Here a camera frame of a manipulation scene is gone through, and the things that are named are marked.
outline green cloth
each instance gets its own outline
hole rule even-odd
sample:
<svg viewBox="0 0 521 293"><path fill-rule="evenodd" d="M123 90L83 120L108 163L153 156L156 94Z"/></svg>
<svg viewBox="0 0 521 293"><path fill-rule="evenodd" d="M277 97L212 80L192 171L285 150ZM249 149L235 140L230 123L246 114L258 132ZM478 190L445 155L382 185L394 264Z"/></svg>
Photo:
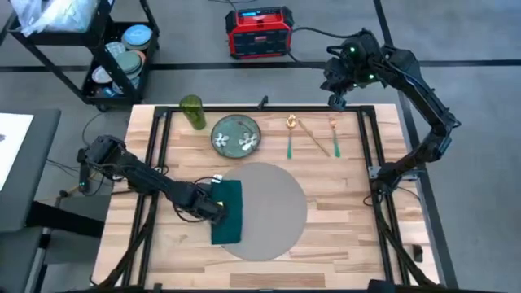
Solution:
<svg viewBox="0 0 521 293"><path fill-rule="evenodd" d="M243 187L241 181L223 180L212 183L212 199L222 202L226 214L216 225L212 225L212 244L231 244L241 241L243 230Z"/></svg>

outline metal cart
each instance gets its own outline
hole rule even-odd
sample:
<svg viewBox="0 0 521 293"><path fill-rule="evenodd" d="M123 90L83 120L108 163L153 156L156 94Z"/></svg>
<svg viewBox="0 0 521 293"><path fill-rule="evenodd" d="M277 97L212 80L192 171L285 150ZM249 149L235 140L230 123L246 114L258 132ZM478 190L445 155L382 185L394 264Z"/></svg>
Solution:
<svg viewBox="0 0 521 293"><path fill-rule="evenodd" d="M53 72L78 98L88 105L95 105L98 110L105 112L110 106L134 105L143 100L143 93L147 84L151 61L156 50L159 49L158 38L160 35L157 23L150 11L147 0L139 0L142 9L147 15L148 22L114 22L110 16L113 1L99 0L94 11L89 28L83 33L51 32L43 31L25 37L20 31L18 18L13 18L9 23L8 32L33 53L47 69ZM109 42L119 41L125 30L135 24L145 24L152 30L150 45L144 53L146 61L139 79L139 86L135 89L125 73L118 66L112 54L105 45ZM85 46L94 56L90 63L89 71L80 89L68 79L63 71L52 63L37 46ZM108 97L103 92L103 85L92 80L92 72L98 66L103 66L112 80L118 84L123 95Z"/></svg>

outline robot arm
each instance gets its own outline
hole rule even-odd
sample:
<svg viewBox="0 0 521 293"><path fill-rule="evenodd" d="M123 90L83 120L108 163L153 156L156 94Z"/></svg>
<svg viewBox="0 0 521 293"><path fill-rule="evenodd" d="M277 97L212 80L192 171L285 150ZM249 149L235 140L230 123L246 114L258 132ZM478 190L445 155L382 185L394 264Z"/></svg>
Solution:
<svg viewBox="0 0 521 293"><path fill-rule="evenodd" d="M201 185L174 181L155 171L127 152L125 144L118 138L99 136L84 150L84 156L91 168L109 180L113 180L114 176L126 178L131 190L148 195L164 192L177 213L181 209L201 221L212 223L217 223L224 216L224 207L213 202Z"/></svg>
<svg viewBox="0 0 521 293"><path fill-rule="evenodd" d="M423 80L419 63L410 50L392 46L380 48L370 31L362 29L347 38L341 46L329 46L331 58L324 71L323 90L332 91L329 104L335 110L345 107L343 95L357 87L380 81L402 91L431 126L431 132L408 155L386 163L374 180L382 192L396 189L401 176L419 164L439 160L451 143L450 133L460 125L454 115L436 97Z"/></svg>

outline red portable battery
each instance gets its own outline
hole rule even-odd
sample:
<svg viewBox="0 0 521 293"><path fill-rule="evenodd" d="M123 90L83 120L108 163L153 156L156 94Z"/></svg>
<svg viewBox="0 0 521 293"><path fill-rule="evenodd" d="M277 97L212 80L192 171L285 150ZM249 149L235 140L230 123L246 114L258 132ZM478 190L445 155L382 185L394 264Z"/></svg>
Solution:
<svg viewBox="0 0 521 293"><path fill-rule="evenodd" d="M287 7L231 11L225 19L233 58L274 57L290 51L294 22Z"/></svg>

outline floor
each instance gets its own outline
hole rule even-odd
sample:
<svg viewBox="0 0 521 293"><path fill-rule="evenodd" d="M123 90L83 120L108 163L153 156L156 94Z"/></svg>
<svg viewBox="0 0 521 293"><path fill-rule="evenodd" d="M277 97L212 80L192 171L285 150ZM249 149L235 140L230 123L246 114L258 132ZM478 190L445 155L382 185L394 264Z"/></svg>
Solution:
<svg viewBox="0 0 521 293"><path fill-rule="evenodd" d="M153 71L145 103L177 103L186 94L197 94L206 103L258 103L268 95L272 103L324 103L329 96L318 86L322 72L306 68L209 70L208 63L237 62L227 54L224 15L226 4L206 0L149 0L161 29L161 49L155 63L202 63L193 70ZM10 14L9 4L0 2L0 24ZM367 0L258 0L237 4L238 8L289 6L296 25L350 34L365 27L383 42L374 4ZM453 132L453 144L446 156L428 166L436 201L449 244L460 287L519 292L521 281L521 191L517 172L521 155L518 146L518 76L520 65L521 2L518 0L387 0L383 2L394 44L411 49L418 59L498 60L506 62L425 63L422 73L439 98L462 122ZM144 20L138 1L116 1L115 20ZM325 47L339 40L315 33L294 36L293 54L305 61L324 61ZM42 50L58 65L87 65L85 49L46 47ZM287 57L256 60L287 61ZM0 108L38 109L55 107L62 118L49 157L74 165L82 146L81 131L98 112L86 106L11 36L0 46ZM80 84L84 72L67 72ZM349 93L352 103L398 103L395 90L372 85ZM420 136L427 125L413 111ZM125 136L129 112L101 115L86 131L88 140L109 133ZM47 166L37 198L52 200L62 189L74 186L76 178ZM89 198L89 207L70 203L71 209L107 208L109 186ZM89 259L51 265L43 291L83 288L89 284L94 266L96 242L81 245L57 244L50 254L79 255L89 249Z"/></svg>

